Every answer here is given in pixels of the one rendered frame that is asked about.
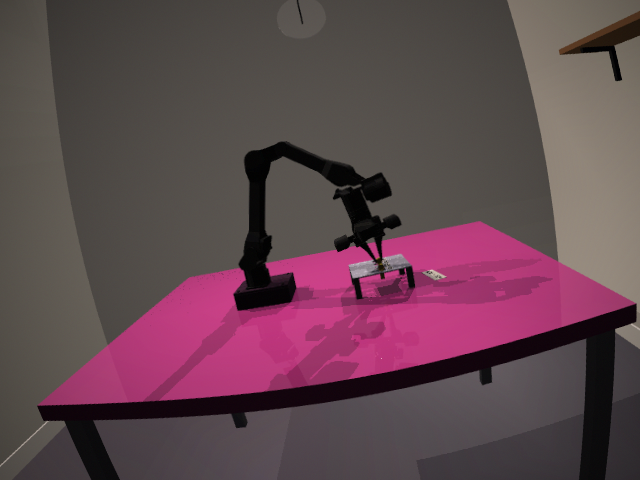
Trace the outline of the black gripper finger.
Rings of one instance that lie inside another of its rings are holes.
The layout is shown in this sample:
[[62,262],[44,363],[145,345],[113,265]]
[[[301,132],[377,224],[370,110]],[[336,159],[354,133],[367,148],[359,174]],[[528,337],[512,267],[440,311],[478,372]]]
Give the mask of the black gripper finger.
[[382,237],[383,237],[383,236],[385,236],[385,233],[380,234],[380,235],[378,235],[378,236],[374,237],[374,238],[375,238],[375,242],[376,242],[377,252],[378,252],[378,255],[379,255],[379,257],[380,257],[381,261],[382,261],[382,249],[381,249],[381,242],[382,242]]
[[364,242],[364,243],[361,243],[359,245],[356,245],[356,247],[362,247],[372,257],[374,262],[377,263],[376,259],[375,259],[375,256],[374,256],[373,252],[371,251],[370,247],[368,246],[367,242]]

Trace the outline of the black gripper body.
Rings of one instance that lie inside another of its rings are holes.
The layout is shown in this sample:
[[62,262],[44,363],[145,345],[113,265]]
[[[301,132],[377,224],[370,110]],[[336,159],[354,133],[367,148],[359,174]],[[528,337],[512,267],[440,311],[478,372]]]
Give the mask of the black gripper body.
[[[363,216],[366,215],[366,214],[368,214],[368,216],[372,219],[373,216],[372,216],[372,214],[370,212],[368,204],[366,206],[358,209],[358,210],[355,210],[355,211],[352,211],[352,212],[348,213],[348,215],[350,217],[350,220],[356,219],[356,221],[360,221],[360,220],[364,219]],[[377,230],[378,235],[383,234],[384,233],[383,229],[385,229],[387,227],[390,228],[390,229],[393,229],[393,228],[396,228],[396,227],[401,225],[401,222],[399,220],[399,216],[396,215],[396,214],[389,215],[389,216],[387,216],[385,218],[382,218],[382,219],[383,219],[383,222],[381,222],[381,223],[382,223],[383,227]],[[341,237],[335,239],[334,240],[334,245],[336,247],[337,252],[340,252],[340,251],[343,251],[343,250],[349,248],[350,243],[353,243],[353,242],[356,245],[364,243],[364,242],[362,242],[360,240],[359,237],[355,238],[354,235],[347,237],[347,235],[344,235],[344,236],[341,236]]]

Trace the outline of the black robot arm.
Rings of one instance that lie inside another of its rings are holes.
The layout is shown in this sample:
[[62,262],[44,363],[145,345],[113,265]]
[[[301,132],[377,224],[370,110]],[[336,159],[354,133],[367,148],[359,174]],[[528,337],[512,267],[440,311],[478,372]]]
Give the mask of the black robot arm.
[[[272,283],[265,263],[272,249],[272,236],[267,236],[265,232],[265,181],[271,162],[283,156],[317,171],[334,185],[355,187],[360,184],[361,187],[357,189],[349,187],[335,190],[333,199],[341,197],[347,213],[366,206],[365,198],[371,202],[377,202],[392,196],[383,173],[377,173],[365,179],[355,173],[354,168],[349,164],[323,159],[287,141],[278,142],[262,150],[250,151],[244,160],[245,172],[250,181],[249,232],[244,244],[244,255],[239,263],[248,286],[246,290],[266,287]],[[353,234],[362,242],[376,237],[377,230],[383,227],[378,215],[373,216],[372,219],[368,214],[366,215],[360,221],[351,220]]]

